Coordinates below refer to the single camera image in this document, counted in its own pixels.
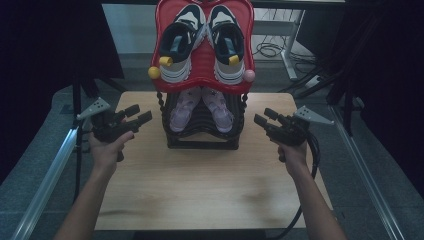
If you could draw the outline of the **red and black shoe rack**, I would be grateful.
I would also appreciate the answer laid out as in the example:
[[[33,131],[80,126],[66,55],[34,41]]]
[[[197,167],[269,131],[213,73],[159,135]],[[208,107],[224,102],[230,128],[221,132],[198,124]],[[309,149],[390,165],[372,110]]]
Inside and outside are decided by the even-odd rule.
[[[191,54],[191,71],[185,81],[165,82],[159,69],[159,42],[164,30],[173,22],[179,11],[189,4],[197,4],[206,17],[205,37]],[[227,85],[215,78],[215,53],[208,41],[207,19],[216,5],[227,6],[235,15],[244,35],[244,65],[242,81],[236,85]],[[157,91],[162,125],[170,148],[186,149],[226,149],[235,150],[239,146],[240,134],[244,127],[244,113],[247,94],[255,79],[255,66],[251,50],[254,11],[249,0],[160,0],[155,10],[156,46],[148,75]],[[170,129],[171,111],[176,107],[179,94],[193,87],[201,88],[201,99],[194,108],[191,119],[185,129],[174,132]],[[233,128],[227,133],[217,130],[212,114],[202,100],[202,89],[208,87],[223,93],[228,110],[234,115]]]

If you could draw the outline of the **navy and white sneaker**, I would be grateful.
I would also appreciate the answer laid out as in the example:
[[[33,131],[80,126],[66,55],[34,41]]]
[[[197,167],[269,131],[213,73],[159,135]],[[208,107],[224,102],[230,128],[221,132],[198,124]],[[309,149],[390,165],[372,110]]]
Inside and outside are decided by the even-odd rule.
[[[206,17],[197,4],[182,8],[164,30],[159,42],[159,69],[165,82],[185,81],[191,71],[191,54],[205,37]]]
[[[244,35],[227,6],[216,5],[211,9],[207,35],[215,53],[215,78],[223,84],[239,84],[245,71]]]

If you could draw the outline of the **white metal table frame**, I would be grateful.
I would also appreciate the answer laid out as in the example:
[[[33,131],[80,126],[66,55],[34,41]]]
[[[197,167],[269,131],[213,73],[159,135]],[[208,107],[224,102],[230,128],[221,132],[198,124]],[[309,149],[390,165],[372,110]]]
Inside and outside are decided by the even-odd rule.
[[[262,9],[263,15],[254,21],[253,35],[262,36],[256,41],[254,53],[266,58],[279,56],[291,81],[297,80],[291,53],[296,40],[303,10]]]

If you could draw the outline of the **purple star sandal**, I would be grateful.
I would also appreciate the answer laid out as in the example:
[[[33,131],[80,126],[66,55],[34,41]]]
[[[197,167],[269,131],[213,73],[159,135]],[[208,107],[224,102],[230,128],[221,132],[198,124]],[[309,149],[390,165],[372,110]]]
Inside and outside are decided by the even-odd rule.
[[[170,129],[172,131],[181,132],[185,129],[200,99],[200,87],[186,89],[179,94],[176,107],[171,111],[170,116]]]
[[[227,133],[233,128],[234,115],[228,110],[222,92],[204,87],[202,100],[212,114],[216,128],[221,133]]]

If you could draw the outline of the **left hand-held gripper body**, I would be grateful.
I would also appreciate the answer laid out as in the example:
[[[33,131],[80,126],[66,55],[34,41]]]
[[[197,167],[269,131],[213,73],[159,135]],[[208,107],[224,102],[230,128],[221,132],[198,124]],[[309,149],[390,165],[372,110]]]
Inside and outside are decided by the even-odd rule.
[[[125,118],[115,118],[116,113],[110,110],[109,103],[98,97],[78,118],[89,118],[94,136],[101,142],[112,143],[124,133],[133,131],[130,122],[124,122]]]

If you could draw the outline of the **black curtain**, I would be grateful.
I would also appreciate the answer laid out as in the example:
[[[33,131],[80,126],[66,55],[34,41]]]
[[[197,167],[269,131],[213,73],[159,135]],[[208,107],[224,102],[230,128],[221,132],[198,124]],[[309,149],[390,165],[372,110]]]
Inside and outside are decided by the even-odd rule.
[[[57,91],[122,76],[101,0],[0,0],[0,184]]]
[[[424,0],[347,0],[308,10],[300,43],[344,68],[360,116],[424,200]]]

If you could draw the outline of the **black stand legs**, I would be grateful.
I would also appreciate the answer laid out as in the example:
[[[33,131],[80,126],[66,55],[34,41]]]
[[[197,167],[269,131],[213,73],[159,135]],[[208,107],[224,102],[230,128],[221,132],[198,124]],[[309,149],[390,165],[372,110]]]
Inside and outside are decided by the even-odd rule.
[[[112,78],[101,76],[99,77],[99,80],[117,90],[119,93],[123,93],[127,90],[126,87]],[[85,121],[85,119],[78,118],[78,116],[82,113],[81,90],[84,90],[86,95],[89,97],[97,97],[99,89],[95,83],[95,78],[80,77],[78,75],[74,75],[72,77],[73,125],[75,127],[81,127]]]
[[[312,80],[316,75],[322,79],[314,86],[307,88],[306,83]],[[342,126],[348,135],[352,135],[351,117],[354,110],[353,90],[351,89],[353,80],[344,68],[332,74],[327,74],[323,67],[314,67],[303,77],[294,80],[289,86],[281,89],[281,92],[292,93],[297,99],[306,98],[319,90],[330,86],[330,90],[326,95],[326,102],[330,106],[337,105],[344,100],[342,107]]]

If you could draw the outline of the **aluminium floor rail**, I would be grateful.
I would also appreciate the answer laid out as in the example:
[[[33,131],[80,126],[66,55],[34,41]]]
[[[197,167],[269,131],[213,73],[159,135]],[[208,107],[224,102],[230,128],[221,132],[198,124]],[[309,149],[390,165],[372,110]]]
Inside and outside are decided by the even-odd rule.
[[[53,190],[55,189],[69,158],[76,154],[76,176],[74,197],[77,197],[80,189],[81,168],[82,168],[82,136],[86,121],[81,127],[72,127],[68,131],[56,156],[54,157],[46,175],[35,192],[27,210],[24,212],[10,240],[29,240],[43,211],[46,207]]]
[[[398,221],[387,200],[381,193],[354,138],[350,136],[344,128],[341,113],[334,106],[329,106],[328,110],[334,118],[335,126],[337,127],[342,141],[353,159],[353,163],[357,168],[358,174],[364,183],[368,195],[370,196],[373,206],[376,209],[389,238],[391,240],[405,240]]]

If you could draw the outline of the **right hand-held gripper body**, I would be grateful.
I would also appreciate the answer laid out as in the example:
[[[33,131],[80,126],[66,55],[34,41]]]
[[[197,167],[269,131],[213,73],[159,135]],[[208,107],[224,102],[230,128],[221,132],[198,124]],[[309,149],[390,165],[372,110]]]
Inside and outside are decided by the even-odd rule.
[[[287,146],[299,146],[307,139],[311,123],[333,125],[334,121],[302,106],[292,116],[283,115],[283,120],[279,123],[280,126],[269,123],[271,127],[266,130],[266,135]]]

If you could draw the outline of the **white power strip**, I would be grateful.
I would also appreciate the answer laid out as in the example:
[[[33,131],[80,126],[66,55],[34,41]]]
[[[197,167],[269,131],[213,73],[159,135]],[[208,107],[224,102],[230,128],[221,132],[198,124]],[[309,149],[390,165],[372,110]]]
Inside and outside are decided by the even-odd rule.
[[[315,75],[305,84],[305,87],[306,88],[312,88],[315,85],[319,84],[321,82],[321,80],[322,80],[322,78],[319,75]]]

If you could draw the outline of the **person's left hand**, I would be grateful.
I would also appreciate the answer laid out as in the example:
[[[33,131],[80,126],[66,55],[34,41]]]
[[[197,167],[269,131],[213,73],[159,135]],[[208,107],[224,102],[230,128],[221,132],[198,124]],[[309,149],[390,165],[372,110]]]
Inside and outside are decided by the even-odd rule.
[[[113,175],[117,167],[118,154],[124,149],[125,144],[133,138],[134,133],[129,131],[112,143],[105,143],[98,140],[91,133],[89,135],[89,145],[94,160],[93,171],[107,176]]]

